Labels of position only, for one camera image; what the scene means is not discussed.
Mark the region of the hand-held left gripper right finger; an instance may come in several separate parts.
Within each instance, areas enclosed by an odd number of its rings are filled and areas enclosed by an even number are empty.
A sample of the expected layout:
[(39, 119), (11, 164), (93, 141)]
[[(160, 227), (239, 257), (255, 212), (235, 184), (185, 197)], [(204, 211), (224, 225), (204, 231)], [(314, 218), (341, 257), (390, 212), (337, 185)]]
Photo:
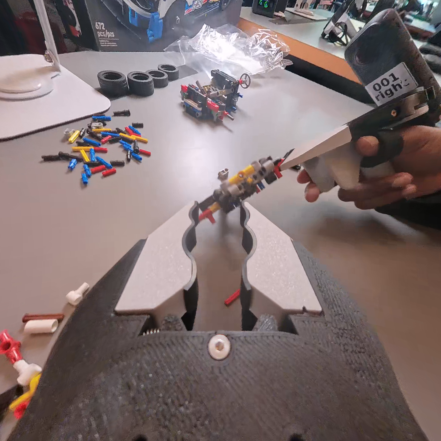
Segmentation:
[(290, 316), (320, 317), (323, 307), (295, 244), (248, 202), (240, 207), (242, 248), (241, 328), (251, 331), (258, 319), (270, 316), (276, 330), (290, 331)]

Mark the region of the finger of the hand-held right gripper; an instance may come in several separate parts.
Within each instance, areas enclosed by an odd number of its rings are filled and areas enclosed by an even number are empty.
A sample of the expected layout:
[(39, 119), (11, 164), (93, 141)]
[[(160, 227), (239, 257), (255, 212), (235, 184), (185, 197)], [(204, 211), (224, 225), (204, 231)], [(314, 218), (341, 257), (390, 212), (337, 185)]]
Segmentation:
[(280, 164), (280, 170), (300, 165), (307, 172), (329, 172), (331, 165), (326, 159), (337, 159), (339, 170), (359, 171), (359, 155), (352, 149), (351, 140), (349, 125), (342, 125), (295, 148)]

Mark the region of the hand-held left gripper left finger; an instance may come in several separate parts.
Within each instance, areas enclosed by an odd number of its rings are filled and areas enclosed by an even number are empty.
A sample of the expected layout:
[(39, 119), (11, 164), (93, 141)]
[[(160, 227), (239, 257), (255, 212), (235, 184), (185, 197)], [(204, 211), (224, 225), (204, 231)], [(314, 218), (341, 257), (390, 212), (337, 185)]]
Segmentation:
[(198, 216), (198, 203), (191, 202), (149, 234), (116, 304), (118, 315), (149, 315), (157, 325), (175, 316), (193, 330), (198, 279), (192, 251)]

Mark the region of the grey lego gearbox assembly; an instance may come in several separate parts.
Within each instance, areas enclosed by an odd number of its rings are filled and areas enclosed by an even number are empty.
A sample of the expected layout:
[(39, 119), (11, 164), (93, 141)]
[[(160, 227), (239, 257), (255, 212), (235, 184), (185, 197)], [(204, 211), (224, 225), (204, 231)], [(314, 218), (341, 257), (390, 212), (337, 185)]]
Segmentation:
[(198, 220), (208, 219), (211, 223), (215, 223), (216, 212), (221, 211), (224, 214), (232, 212), (240, 207), (243, 201), (282, 178), (280, 164), (284, 159), (285, 157), (277, 159), (271, 156), (263, 157), (232, 177), (221, 181), (212, 195), (198, 204), (200, 210)]

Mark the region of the black red lego chassis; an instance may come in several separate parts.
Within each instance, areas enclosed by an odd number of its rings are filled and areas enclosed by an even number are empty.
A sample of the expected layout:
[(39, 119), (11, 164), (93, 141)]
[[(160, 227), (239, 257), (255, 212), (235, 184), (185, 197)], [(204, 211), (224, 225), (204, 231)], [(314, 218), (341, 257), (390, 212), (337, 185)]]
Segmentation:
[(251, 77), (243, 73), (236, 79), (231, 75), (214, 69), (211, 81), (207, 85), (182, 84), (180, 96), (183, 109), (190, 116), (200, 120), (222, 122), (225, 118), (234, 120), (237, 102), (243, 97), (240, 88), (247, 89), (251, 85)]

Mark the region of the pile of small lego pieces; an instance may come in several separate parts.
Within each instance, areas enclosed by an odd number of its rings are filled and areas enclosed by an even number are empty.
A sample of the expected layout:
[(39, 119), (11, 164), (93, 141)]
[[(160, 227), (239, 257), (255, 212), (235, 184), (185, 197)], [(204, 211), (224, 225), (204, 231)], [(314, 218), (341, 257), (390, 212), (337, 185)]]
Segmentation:
[[(65, 313), (25, 313), (22, 317), (24, 336), (52, 335), (64, 319)], [(6, 371), (11, 380), (8, 389), (1, 386), (0, 421), (3, 422), (6, 416), (19, 420), (36, 394), (42, 367), (25, 359), (22, 342), (13, 338), (7, 329), (0, 333), (0, 358), (1, 368), (9, 366)]]

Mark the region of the pile of colourful lego pins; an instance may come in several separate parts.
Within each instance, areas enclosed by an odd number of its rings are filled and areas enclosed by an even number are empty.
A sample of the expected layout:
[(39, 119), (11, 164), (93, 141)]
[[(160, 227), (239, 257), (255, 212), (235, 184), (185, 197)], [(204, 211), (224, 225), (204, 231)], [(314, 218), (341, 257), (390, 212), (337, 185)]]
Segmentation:
[(59, 151), (42, 155), (39, 162), (60, 164), (67, 175), (79, 173), (82, 188), (87, 188), (95, 176), (104, 179), (131, 162), (141, 164), (151, 157), (147, 150), (148, 140), (140, 131), (144, 124), (133, 122), (112, 127), (114, 118), (130, 116), (130, 110), (125, 109), (112, 116), (93, 115), (88, 124), (78, 129), (66, 127)]

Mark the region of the lego set box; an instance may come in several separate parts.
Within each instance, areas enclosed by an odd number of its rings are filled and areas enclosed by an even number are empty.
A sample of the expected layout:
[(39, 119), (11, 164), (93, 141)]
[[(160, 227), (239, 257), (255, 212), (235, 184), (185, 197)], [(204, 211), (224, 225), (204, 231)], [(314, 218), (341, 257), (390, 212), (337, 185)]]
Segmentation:
[(205, 25), (235, 26), (239, 0), (57, 0), (68, 38), (99, 52), (161, 52)]

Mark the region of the person's right hand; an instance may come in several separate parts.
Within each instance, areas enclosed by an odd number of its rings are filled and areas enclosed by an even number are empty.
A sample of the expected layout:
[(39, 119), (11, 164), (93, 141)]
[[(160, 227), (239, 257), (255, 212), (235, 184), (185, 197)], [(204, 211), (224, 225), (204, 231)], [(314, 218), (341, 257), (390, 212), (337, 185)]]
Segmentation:
[(339, 200), (369, 210), (440, 191), (440, 128), (413, 126), (401, 130), (400, 135), (404, 144), (401, 154), (393, 160), (394, 172), (376, 178), (362, 176), (354, 189), (339, 189)]

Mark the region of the dark desk equipment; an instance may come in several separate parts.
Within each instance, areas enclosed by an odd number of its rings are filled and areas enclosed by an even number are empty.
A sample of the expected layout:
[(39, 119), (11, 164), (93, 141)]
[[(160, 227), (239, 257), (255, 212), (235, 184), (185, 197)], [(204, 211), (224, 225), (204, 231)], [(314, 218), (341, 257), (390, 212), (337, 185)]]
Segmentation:
[(333, 44), (347, 46), (357, 30), (351, 22), (350, 14), (356, 18), (365, 11), (367, 1), (344, 0), (323, 28), (321, 38)]

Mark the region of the wooden table with orange edge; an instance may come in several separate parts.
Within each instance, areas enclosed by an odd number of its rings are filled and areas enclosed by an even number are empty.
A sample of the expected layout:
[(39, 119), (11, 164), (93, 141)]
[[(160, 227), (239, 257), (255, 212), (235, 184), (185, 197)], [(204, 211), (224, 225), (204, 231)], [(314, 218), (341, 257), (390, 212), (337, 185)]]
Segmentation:
[(345, 48), (321, 38), (323, 22), (282, 24), (254, 14), (250, 7), (242, 7), (238, 27), (248, 35), (259, 29), (273, 31), (290, 49), (287, 58), (292, 65), (288, 71), (359, 102), (373, 104), (345, 60)]

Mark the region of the black electronic device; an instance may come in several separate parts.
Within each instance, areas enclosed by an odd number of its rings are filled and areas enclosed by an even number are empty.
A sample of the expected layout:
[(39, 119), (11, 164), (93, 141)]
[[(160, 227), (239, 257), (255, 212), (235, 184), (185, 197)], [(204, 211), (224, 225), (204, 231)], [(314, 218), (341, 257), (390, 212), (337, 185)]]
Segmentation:
[(272, 18), (277, 6), (277, 0), (254, 0), (251, 10), (254, 14)]

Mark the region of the clear plastic bag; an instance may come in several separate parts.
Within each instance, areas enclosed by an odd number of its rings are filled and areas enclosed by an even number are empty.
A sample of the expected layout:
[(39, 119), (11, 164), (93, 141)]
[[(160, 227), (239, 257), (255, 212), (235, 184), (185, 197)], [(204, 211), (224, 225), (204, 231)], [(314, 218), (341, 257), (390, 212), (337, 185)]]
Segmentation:
[(270, 29), (258, 28), (251, 35), (230, 24), (212, 28), (204, 24), (194, 36), (181, 36), (164, 51), (197, 72), (214, 69), (234, 78), (251, 77), (293, 65), (290, 47)]

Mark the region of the white desk lamp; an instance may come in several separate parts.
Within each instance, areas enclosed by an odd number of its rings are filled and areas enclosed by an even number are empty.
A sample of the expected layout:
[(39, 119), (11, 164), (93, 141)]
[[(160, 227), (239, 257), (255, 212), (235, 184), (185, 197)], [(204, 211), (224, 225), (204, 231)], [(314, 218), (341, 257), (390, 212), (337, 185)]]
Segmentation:
[(107, 111), (111, 102), (63, 67), (44, 2), (35, 1), (44, 55), (0, 59), (0, 139), (6, 141)]

